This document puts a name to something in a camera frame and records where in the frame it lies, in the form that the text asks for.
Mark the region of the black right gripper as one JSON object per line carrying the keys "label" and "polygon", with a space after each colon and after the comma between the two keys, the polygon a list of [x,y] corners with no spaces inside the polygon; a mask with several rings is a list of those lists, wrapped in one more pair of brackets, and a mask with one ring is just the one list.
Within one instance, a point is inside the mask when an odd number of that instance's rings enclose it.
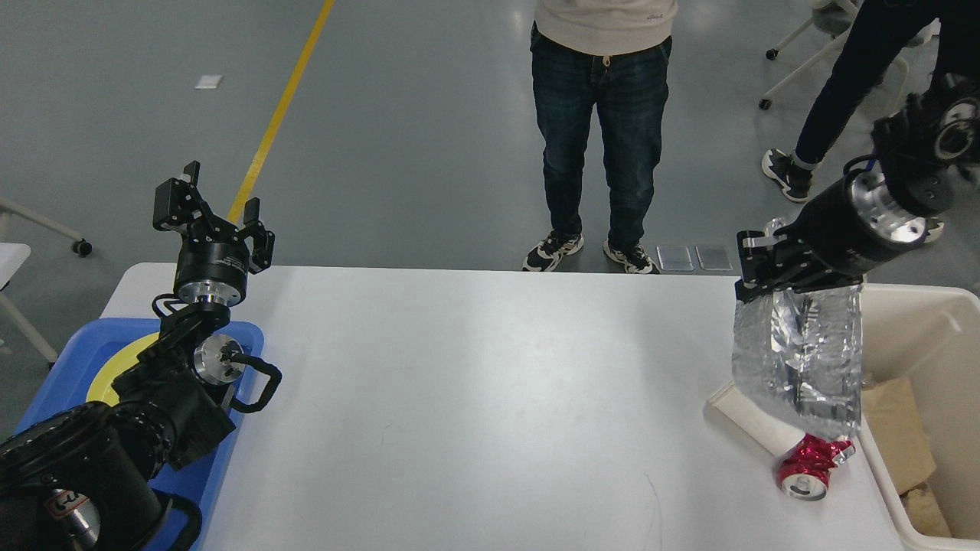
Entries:
{"label": "black right gripper", "polygon": [[[930,178],[892,184],[885,174],[853,171],[809,201],[784,233],[737,234],[736,299],[861,285],[864,273],[921,247],[930,216]],[[805,245],[827,269],[805,269]]]}

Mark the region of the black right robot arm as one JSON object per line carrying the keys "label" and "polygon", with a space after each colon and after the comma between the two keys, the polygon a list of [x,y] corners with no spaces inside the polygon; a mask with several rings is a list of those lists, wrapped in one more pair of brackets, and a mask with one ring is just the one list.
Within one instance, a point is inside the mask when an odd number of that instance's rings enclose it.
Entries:
{"label": "black right robot arm", "polygon": [[857,285],[920,248],[929,217],[952,208],[949,168],[977,166],[978,133],[977,80],[946,74],[924,94],[911,94],[900,111],[874,123],[878,171],[862,171],[854,159],[794,222],[737,234],[737,299]]}

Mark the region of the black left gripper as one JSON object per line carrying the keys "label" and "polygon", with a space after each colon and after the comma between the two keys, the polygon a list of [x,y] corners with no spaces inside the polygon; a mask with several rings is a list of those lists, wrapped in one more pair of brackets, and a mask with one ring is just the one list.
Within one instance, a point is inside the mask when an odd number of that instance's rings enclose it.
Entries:
{"label": "black left gripper", "polygon": [[[199,161],[190,161],[180,178],[158,185],[152,227],[182,235],[174,282],[179,300],[234,307],[247,296],[248,270],[260,273],[272,265],[276,234],[260,222],[258,197],[244,205],[241,238],[237,230],[227,231],[227,221],[200,195],[200,168]],[[250,255],[242,240],[251,240]]]}

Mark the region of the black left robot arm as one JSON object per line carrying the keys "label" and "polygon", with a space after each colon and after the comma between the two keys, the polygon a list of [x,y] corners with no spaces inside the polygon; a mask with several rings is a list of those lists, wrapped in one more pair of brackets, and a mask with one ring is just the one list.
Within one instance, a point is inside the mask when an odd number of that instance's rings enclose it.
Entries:
{"label": "black left robot arm", "polygon": [[156,188],[155,230],[181,234],[174,289],[154,297],[158,337],[112,380],[115,405],[94,400],[57,412],[2,443],[4,550],[144,550],[173,510],[186,524],[168,545],[189,550],[201,507],[151,488],[234,432],[231,412],[253,414],[283,380],[279,368],[223,335],[247,278],[272,265],[274,234],[249,199],[242,226],[200,195],[199,161]]}

